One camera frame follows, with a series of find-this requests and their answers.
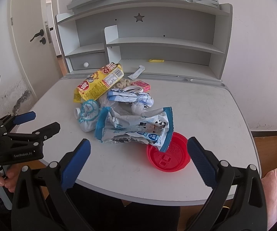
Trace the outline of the red plastic lid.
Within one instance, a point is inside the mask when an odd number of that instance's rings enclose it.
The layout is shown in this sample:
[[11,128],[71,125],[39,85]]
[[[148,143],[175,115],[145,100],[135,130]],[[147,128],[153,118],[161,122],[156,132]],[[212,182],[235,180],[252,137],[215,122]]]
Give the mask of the red plastic lid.
[[156,169],[172,173],[184,169],[191,158],[187,151],[187,138],[174,132],[166,152],[160,152],[152,145],[147,145],[146,153],[149,162]]

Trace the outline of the white bottle cap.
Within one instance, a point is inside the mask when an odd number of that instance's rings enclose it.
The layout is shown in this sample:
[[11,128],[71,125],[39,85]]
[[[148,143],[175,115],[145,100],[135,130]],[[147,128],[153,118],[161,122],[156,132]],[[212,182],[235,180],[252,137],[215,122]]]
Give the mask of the white bottle cap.
[[81,112],[80,108],[76,107],[76,108],[74,109],[74,117],[75,117],[76,119],[79,119],[79,118],[80,118],[80,112]]

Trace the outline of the white teal shoe cover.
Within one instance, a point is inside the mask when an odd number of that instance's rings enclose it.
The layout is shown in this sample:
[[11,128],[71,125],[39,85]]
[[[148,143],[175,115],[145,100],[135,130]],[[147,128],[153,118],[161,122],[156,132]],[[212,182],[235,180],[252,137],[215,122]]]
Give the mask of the white teal shoe cover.
[[100,115],[100,106],[95,100],[88,100],[79,107],[80,118],[77,119],[79,126],[83,132],[91,132],[95,130]]

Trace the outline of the large blue white milk wrapper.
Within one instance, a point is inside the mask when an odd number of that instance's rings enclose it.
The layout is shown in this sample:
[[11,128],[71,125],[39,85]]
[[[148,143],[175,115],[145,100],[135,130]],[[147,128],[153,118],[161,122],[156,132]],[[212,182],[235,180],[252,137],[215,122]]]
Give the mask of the large blue white milk wrapper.
[[139,142],[166,152],[174,131],[171,107],[146,111],[141,115],[121,115],[104,107],[99,115],[94,137],[100,142]]

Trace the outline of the yellow snack bag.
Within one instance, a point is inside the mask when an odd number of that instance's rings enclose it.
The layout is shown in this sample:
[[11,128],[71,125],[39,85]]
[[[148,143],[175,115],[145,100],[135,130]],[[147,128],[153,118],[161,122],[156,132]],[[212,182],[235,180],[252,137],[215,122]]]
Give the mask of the yellow snack bag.
[[123,76],[124,72],[120,64],[109,63],[101,67],[76,87],[73,102],[96,101],[120,81]]

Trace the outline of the white door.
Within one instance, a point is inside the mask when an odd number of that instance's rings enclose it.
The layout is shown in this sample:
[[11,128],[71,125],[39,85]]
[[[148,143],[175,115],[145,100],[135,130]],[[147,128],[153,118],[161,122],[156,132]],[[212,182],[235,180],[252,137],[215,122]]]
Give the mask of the white door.
[[36,100],[62,77],[47,21],[46,0],[9,0],[12,47]]

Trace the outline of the white desk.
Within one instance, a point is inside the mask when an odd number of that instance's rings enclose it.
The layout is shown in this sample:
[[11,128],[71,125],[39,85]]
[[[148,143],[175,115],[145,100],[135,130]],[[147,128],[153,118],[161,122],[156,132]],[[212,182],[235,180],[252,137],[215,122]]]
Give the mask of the white desk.
[[36,118],[17,131],[29,134],[59,123],[45,140],[43,162],[50,164],[81,142],[91,153],[77,183],[115,198],[166,206],[203,204],[208,187],[192,161],[172,148],[173,134],[195,137],[204,149],[233,167],[260,169],[251,132],[230,91],[201,79],[147,76],[154,103],[143,114],[130,103],[106,98],[86,106],[74,102],[79,79],[63,78],[34,105]]

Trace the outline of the white drawer knob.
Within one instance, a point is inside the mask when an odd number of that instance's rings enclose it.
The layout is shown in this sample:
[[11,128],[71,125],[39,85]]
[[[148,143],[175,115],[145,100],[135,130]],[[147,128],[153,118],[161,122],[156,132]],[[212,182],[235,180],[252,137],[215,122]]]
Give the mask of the white drawer knob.
[[83,64],[83,66],[84,66],[85,68],[87,68],[87,67],[89,67],[89,63],[88,63],[88,62],[85,62],[85,63]]

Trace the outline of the red pink small box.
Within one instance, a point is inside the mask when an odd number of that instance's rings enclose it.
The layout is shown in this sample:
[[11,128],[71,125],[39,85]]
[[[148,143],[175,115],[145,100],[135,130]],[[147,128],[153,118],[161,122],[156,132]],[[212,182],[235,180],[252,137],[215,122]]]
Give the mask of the red pink small box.
[[131,85],[142,87],[143,92],[149,92],[151,90],[151,85],[142,80],[134,81]]

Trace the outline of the white tape roll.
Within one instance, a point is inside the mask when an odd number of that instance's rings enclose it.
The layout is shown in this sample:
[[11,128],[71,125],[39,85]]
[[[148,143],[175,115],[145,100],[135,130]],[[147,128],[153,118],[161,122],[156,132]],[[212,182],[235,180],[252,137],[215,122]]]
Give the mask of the white tape roll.
[[132,92],[132,93],[142,93],[144,92],[143,87],[137,85],[131,85],[128,87],[123,88],[125,92]]

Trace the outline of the white paper sachet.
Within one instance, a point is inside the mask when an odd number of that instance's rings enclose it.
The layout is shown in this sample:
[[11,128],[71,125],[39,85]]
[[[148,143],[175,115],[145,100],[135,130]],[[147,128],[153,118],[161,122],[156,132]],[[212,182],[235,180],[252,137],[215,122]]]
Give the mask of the white paper sachet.
[[135,71],[133,74],[129,75],[128,78],[130,80],[136,80],[145,71],[145,69],[145,66],[140,65],[138,70]]

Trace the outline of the grey desk hutch shelf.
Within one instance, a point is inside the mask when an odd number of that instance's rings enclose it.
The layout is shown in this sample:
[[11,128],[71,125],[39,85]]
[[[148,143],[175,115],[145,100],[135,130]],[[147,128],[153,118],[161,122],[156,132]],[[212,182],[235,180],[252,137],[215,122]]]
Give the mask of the grey desk hutch shelf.
[[[71,74],[114,62],[127,74],[221,80],[232,31],[232,5],[174,0],[123,1],[56,17]],[[150,63],[149,59],[164,59]]]

